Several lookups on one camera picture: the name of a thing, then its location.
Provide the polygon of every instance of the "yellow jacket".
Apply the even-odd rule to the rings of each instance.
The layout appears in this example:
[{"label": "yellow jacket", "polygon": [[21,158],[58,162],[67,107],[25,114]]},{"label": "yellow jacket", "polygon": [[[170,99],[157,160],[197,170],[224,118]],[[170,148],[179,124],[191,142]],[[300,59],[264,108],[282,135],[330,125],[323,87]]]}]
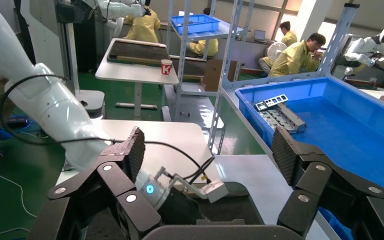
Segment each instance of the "yellow jacket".
[{"label": "yellow jacket", "polygon": [[320,65],[318,59],[312,59],[307,51],[306,41],[296,42],[286,48],[276,59],[270,70],[270,77],[297,74],[301,67],[305,67],[306,72],[314,72]]},{"label": "yellow jacket", "polygon": [[[190,42],[189,48],[192,52],[204,55],[206,40],[200,40],[198,43]],[[208,56],[215,56],[219,51],[219,41],[217,39],[210,39],[208,43]]]},{"label": "yellow jacket", "polygon": [[[291,32],[291,31],[288,31],[285,36],[282,38],[281,40],[282,43],[284,43],[286,45],[286,47],[289,47],[291,46],[292,44],[298,42],[297,40],[297,36],[295,35],[295,33]],[[270,59],[270,57],[268,56],[265,56],[262,58],[264,60],[264,62],[271,68],[273,67],[273,61]]]},{"label": "yellow jacket", "polygon": [[157,34],[155,30],[160,29],[161,22],[158,19],[156,12],[151,10],[151,16],[145,15],[143,17],[133,17],[131,15],[124,19],[124,22],[131,24],[126,39],[144,41],[150,43],[158,43]]}]

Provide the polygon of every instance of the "humanoid robot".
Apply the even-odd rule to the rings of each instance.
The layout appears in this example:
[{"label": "humanoid robot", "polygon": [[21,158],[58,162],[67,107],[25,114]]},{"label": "humanoid robot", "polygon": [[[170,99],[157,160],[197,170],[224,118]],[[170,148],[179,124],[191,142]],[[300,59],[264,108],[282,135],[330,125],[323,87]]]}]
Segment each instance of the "humanoid robot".
[{"label": "humanoid robot", "polygon": [[[354,41],[344,56],[347,61],[357,61],[372,67],[376,61],[370,57],[376,52],[380,52],[384,55],[384,29],[376,36],[360,38]],[[353,74],[353,72],[353,67],[347,67],[345,75],[349,76]]]}]

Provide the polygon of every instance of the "paper cup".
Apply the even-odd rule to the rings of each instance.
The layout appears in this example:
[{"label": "paper cup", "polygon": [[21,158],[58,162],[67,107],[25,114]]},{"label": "paper cup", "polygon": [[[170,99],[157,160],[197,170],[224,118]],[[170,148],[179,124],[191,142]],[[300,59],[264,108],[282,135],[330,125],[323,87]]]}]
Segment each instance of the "paper cup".
[{"label": "paper cup", "polygon": [[169,75],[170,71],[172,70],[173,62],[168,59],[161,60],[161,74],[162,75]]}]

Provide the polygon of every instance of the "blue led light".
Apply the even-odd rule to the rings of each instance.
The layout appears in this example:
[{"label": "blue led light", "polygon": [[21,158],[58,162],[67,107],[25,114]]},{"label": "blue led light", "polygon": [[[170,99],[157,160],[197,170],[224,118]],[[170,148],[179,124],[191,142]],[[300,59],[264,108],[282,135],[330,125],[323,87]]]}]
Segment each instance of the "blue led light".
[{"label": "blue led light", "polygon": [[146,186],[146,192],[148,194],[152,194],[154,192],[154,186],[152,186],[152,185]]}]

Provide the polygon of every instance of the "metal shelf rack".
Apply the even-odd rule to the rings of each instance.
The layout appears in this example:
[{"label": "metal shelf rack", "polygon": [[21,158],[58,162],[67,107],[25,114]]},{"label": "metal shelf rack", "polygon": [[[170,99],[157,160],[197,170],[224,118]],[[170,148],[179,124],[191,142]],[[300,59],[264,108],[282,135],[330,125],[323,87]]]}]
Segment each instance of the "metal shelf rack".
[{"label": "metal shelf rack", "polygon": [[[211,150],[214,153],[220,153],[221,146],[223,144],[223,138],[225,134],[225,125],[223,121],[220,119],[213,126],[212,119],[214,116],[214,106],[211,103],[209,96],[216,96],[217,92],[214,91],[205,91],[200,83],[183,83],[184,78],[184,67],[185,67],[185,56],[187,45],[190,42],[199,41],[199,40],[210,40],[210,39],[219,39],[227,37],[227,45],[225,49],[225,56],[232,55],[233,49],[235,48],[236,36],[237,35],[246,35],[244,33],[248,32],[248,26],[251,20],[252,10],[254,6],[254,0],[250,1],[250,5],[248,8],[248,15],[246,19],[246,24],[244,28],[238,27],[239,17],[241,14],[243,0],[235,0],[233,3],[233,10],[231,15],[231,23],[229,24],[225,21],[220,20],[218,25],[218,30],[215,31],[206,31],[200,33],[188,33],[188,24],[189,24],[189,14],[190,14],[190,5],[192,0],[185,0],[184,6],[184,20],[183,20],[183,33],[180,35],[175,28],[174,31],[181,39],[180,46],[180,54],[179,54],[179,66],[177,76],[179,79],[179,84],[174,87],[164,86],[163,94],[165,94],[167,98],[167,104],[162,103],[162,111],[164,121],[174,121],[174,122],[192,122],[201,126],[204,133],[209,136],[210,129],[212,127],[216,127],[217,130],[221,131],[221,140],[218,145],[217,151]],[[171,29],[172,24],[170,18],[173,13],[173,2],[174,0],[170,0],[169,10],[168,10],[168,27],[167,29]],[[214,12],[216,9],[216,0],[211,1],[211,9],[210,16],[214,16]],[[170,31],[167,31],[167,51],[170,47]],[[208,41],[205,44],[205,52],[203,55],[203,59],[207,59],[209,43]],[[225,66],[230,66],[230,57],[224,58],[223,60],[223,68],[224,73],[229,72],[229,67],[225,68]],[[239,72],[240,72],[241,63],[238,62],[236,65],[234,82],[237,81]]]},{"label": "metal shelf rack", "polygon": [[[267,144],[264,142],[262,137],[251,126],[251,124],[248,122],[248,120],[244,117],[242,112],[239,110],[239,99],[235,95],[235,90],[239,88],[243,88],[244,85],[258,86],[258,85],[268,84],[269,82],[281,83],[281,82],[292,81],[294,79],[303,80],[303,79],[312,79],[312,78],[319,78],[319,77],[328,77],[331,79],[336,79],[338,81],[341,81],[331,75],[331,69],[334,66],[334,62],[338,55],[338,51],[341,49],[341,43],[343,41],[343,38],[348,32],[349,26],[352,23],[356,15],[356,12],[357,12],[356,8],[347,6],[347,5],[344,6],[344,9],[339,18],[338,24],[336,25],[335,31],[333,32],[332,40],[330,41],[329,46],[327,47],[325,55],[322,59],[322,62],[320,63],[320,66],[318,67],[318,70],[316,72],[306,72],[306,73],[299,73],[299,74],[286,75],[286,76],[280,76],[280,77],[265,77],[265,78],[233,81],[233,82],[228,81],[226,74],[223,74],[222,76],[220,76],[220,82],[218,84],[218,91],[217,91],[216,101],[214,106],[215,111],[212,116],[211,129],[209,131],[208,147],[210,148],[210,150],[213,149],[215,138],[216,138],[216,129],[213,126],[216,126],[220,120],[220,109],[222,106],[223,99],[226,99],[228,104],[235,111],[237,116],[241,119],[243,124],[246,126],[246,128],[249,130],[249,132],[252,134],[252,136],[255,138],[255,140],[258,142],[261,148],[274,161],[272,156],[272,150],[267,146]],[[226,54],[224,55],[223,66],[222,66],[222,69],[224,69],[225,73],[229,72],[231,52],[228,52],[228,50],[230,48],[230,43],[235,42],[235,41],[230,41],[232,40],[230,37],[231,36],[229,35],[229,41],[227,42]]]}]

